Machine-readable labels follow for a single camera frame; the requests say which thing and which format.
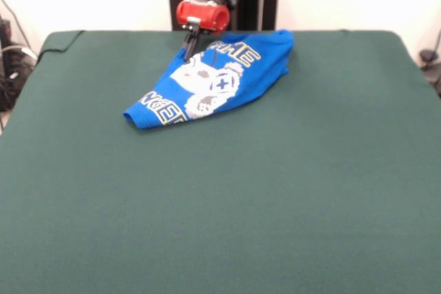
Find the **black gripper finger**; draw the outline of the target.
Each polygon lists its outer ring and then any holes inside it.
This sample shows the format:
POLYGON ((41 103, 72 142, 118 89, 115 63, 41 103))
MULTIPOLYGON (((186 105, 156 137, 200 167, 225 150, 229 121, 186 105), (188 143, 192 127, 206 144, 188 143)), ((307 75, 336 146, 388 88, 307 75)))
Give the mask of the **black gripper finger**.
POLYGON ((186 54, 192 54, 194 52, 194 29, 192 26, 187 26, 187 34, 184 38, 182 49, 186 54))
MULTIPOLYGON (((194 29, 194 50, 195 50, 199 41, 201 29, 199 27, 193 27, 193 29, 194 29)), ((194 52, 192 54, 185 54, 185 60, 188 61, 193 56, 193 54, 194 52)))

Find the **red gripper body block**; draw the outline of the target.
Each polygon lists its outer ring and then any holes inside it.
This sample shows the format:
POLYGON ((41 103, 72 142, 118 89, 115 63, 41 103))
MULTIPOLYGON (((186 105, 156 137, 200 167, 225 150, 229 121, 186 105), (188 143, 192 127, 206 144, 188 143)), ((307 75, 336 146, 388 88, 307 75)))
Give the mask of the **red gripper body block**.
POLYGON ((182 0, 176 9, 176 20, 191 32, 219 34, 229 25, 230 11, 214 0, 182 0))

